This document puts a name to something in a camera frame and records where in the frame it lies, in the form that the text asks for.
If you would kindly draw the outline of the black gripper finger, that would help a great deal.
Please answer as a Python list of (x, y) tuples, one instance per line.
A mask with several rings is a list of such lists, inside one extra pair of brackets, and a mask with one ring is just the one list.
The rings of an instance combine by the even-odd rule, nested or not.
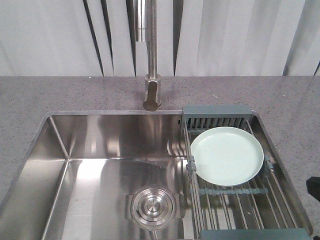
[(320, 197), (320, 178), (312, 176), (306, 180), (307, 192), (314, 198)]

